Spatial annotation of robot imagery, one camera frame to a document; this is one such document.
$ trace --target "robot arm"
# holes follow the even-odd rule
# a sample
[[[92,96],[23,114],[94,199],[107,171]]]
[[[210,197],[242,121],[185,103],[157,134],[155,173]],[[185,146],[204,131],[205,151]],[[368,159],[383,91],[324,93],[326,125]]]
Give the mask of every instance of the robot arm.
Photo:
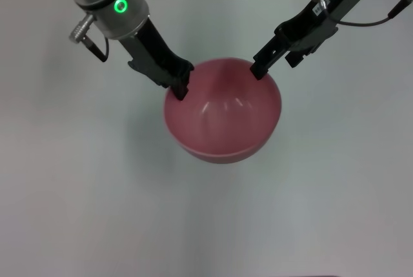
[[[340,20],[361,0],[312,0],[305,9],[293,19],[280,24],[275,37],[254,56],[251,67],[254,76],[260,80],[268,69],[287,52],[285,59],[291,67],[296,67],[304,56],[314,53],[324,41],[337,31],[337,24],[350,26],[374,26],[389,21],[412,0],[402,0],[389,14],[388,18],[372,24],[344,23]]]
[[[101,61],[108,55],[107,39],[118,40],[132,56],[129,66],[163,87],[171,87],[182,100],[188,92],[192,64],[176,56],[149,18],[145,0],[74,0],[86,12],[70,39],[82,42]],[[106,38],[106,55],[86,35],[91,24]]]

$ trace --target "label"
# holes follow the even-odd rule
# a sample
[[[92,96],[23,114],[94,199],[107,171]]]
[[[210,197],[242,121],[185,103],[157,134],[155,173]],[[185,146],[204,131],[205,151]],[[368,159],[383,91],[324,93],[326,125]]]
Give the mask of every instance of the label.
[[[326,0],[326,4],[327,6],[330,4],[330,0]],[[318,3],[313,9],[312,9],[313,13],[316,14],[316,16],[318,16],[320,13],[323,12],[323,7],[321,7],[320,3]]]

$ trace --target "table surface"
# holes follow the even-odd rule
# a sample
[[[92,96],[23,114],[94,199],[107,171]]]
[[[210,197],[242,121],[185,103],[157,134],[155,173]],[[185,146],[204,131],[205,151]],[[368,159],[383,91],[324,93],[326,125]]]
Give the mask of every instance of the table surface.
[[[147,1],[198,63],[252,60],[309,0]],[[346,19],[397,2],[363,0]],[[276,63],[279,125],[234,165],[177,146],[165,90],[119,43],[102,64],[69,42],[72,0],[0,7],[2,276],[413,275],[413,7],[341,27],[295,69]]]

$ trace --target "green light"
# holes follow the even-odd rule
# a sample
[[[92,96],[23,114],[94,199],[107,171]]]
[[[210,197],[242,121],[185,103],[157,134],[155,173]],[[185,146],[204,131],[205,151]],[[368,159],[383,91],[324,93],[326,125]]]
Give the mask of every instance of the green light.
[[[117,0],[114,9],[118,14],[122,14],[128,10],[128,2],[126,0]]]

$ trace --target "cable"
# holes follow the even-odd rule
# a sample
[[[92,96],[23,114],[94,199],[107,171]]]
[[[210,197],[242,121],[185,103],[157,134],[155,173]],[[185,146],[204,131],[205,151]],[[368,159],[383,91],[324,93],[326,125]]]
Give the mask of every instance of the cable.
[[[97,45],[88,37],[85,36],[82,40],[82,43],[87,47],[91,53],[93,53],[98,59],[102,62],[106,62],[109,57],[109,40],[105,37],[106,43],[106,54],[103,54],[102,51],[97,47]]]
[[[106,44],[106,54],[105,54],[105,62],[106,62],[109,57],[109,39],[107,37],[105,37],[105,44]]]
[[[387,18],[381,21],[373,22],[373,23],[351,23],[351,22],[344,22],[344,21],[334,19],[331,16],[330,12],[328,12],[327,10],[327,4],[325,0],[321,0],[320,5],[326,17],[329,20],[335,22],[335,24],[340,24],[340,25],[345,25],[345,26],[354,26],[354,27],[371,27],[371,26],[378,26],[378,25],[389,22],[391,19],[395,18],[398,14],[400,14],[400,12],[406,9],[412,2],[413,0],[400,0],[400,2],[392,9],[392,11],[388,13]]]
[[[328,12],[327,9],[324,10],[325,15],[328,17],[329,20],[335,22],[335,24],[340,24],[340,25],[345,25],[345,26],[354,26],[354,27],[370,27],[370,26],[377,26],[386,22],[390,21],[390,18],[387,17],[384,20],[378,21],[378,22],[373,22],[373,23],[351,23],[351,22],[343,22],[337,19],[334,19],[331,15],[330,12]]]

